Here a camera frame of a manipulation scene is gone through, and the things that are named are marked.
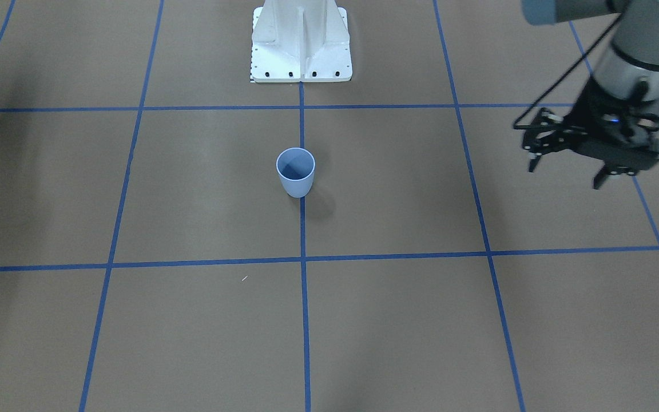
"horizontal blue line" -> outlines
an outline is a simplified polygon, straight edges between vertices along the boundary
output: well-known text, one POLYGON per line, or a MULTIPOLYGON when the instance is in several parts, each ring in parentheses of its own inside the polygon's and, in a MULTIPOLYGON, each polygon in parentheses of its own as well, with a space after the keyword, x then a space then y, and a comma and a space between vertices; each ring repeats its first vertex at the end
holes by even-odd
MULTIPOLYGON (((355 104, 355 105, 305 105, 306 110, 343 110, 343 109, 499 109, 525 108, 529 104, 355 104)), ((539 104, 546 107, 571 107, 573 104, 539 104)), ((165 112, 167 110, 298 110, 300 105, 152 105, 145 106, 146 112, 165 112)), ((13 107, 0 108, 0 113, 47 113, 47 112, 136 112, 136 106, 104 107, 13 107)))
MULTIPOLYGON (((491 256, 526 256, 526 255, 571 255, 571 253, 616 253, 628 251, 658 251, 658 245, 651 246, 614 246, 604 248, 552 248, 490 251, 491 256)), ((259 257, 253 259, 213 259, 213 260, 175 260, 165 262, 123 262, 123 263, 86 263, 86 264, 39 264, 38 266, 0 266, 0 272, 18 271, 68 271, 75 269, 112 268, 165 268, 172 266, 217 266, 218 264, 257 264, 257 263, 295 263, 331 262, 343 260, 396 260, 396 259, 431 259, 431 258, 473 258, 487 256, 486 251, 453 251, 439 253, 387 253, 382 255, 327 255, 327 256, 286 256, 259 257)))
POLYGON ((0 272, 74 271, 77 269, 106 269, 107 263, 35 264, 34 266, 0 266, 0 272))

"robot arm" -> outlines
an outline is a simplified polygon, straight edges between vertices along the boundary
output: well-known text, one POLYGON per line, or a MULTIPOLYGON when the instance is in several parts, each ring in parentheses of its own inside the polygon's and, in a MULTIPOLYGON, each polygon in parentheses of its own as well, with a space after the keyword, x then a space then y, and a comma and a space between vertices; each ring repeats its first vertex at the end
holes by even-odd
POLYGON ((545 154, 571 149, 604 161, 607 177, 637 175, 659 162, 659 0, 523 0, 531 24, 622 13, 619 28, 571 112, 546 108, 522 127, 529 172, 545 154))

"black band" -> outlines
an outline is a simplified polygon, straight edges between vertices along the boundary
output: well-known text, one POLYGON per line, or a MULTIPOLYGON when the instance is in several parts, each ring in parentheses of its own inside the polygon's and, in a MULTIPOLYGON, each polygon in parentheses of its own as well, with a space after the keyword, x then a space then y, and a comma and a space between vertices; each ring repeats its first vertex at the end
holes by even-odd
POLYGON ((641 60, 638 60, 637 58, 631 57, 629 54, 626 54, 622 49, 617 47, 614 42, 611 44, 612 50, 614 50, 614 53, 618 55, 619 58, 622 58, 627 63, 630 63, 633 66, 636 66, 638 68, 643 68, 645 70, 649 70, 651 72, 659 72, 659 65, 654 65, 653 63, 646 63, 641 60))

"cable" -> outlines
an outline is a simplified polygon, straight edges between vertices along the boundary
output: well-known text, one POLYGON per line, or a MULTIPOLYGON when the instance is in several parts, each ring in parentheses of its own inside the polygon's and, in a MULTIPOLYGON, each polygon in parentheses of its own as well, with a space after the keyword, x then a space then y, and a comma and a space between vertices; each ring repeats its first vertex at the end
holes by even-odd
POLYGON ((543 94, 540 97, 538 97, 538 99, 535 99, 535 101, 528 106, 528 109, 526 109, 525 112, 523 112, 523 114, 521 114, 517 119, 515 119, 515 122, 513 123, 513 129, 530 130, 530 129, 541 128, 541 126, 539 125, 518 125, 518 123, 520 122, 520 120, 523 120, 523 118, 526 117, 528 113, 530 113, 531 110, 533 110, 534 107, 536 107, 543 99, 545 99, 546 96, 551 94, 551 92, 554 91, 554 89, 556 89, 558 85, 562 81, 564 81, 571 74, 571 72, 573 72, 573 70, 575 70, 578 67, 578 65, 581 64, 581 62, 584 61, 584 58, 589 56, 592 50, 596 49, 597 45, 599 45, 599 43, 601 43, 601 41, 604 40, 604 37, 606 37, 606 35, 609 34, 609 32, 612 31, 612 29, 614 29, 615 26, 617 26, 620 20, 622 20, 621 14, 617 16, 617 18, 614 19, 614 21, 612 21, 612 24, 610 24, 609 27, 607 27, 606 30, 602 32, 602 34, 596 39, 596 41, 594 41, 594 43, 591 46, 589 46, 586 52, 583 55, 581 55, 581 57, 578 60, 576 60, 576 63, 574 63, 570 68, 568 68, 568 70, 566 70, 566 72, 563 73, 563 75, 558 80, 556 80, 556 83, 553 83, 553 85, 549 87, 545 92, 543 92, 543 94))

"gray floor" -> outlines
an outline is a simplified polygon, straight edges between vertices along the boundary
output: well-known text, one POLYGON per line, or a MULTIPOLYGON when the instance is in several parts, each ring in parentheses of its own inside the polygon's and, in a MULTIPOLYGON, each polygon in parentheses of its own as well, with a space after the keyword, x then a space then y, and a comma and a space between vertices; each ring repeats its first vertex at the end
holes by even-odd
POLYGON ((0 410, 659 411, 659 165, 510 129, 612 18, 342 0, 353 80, 265 85, 260 5, 0 0, 0 410))

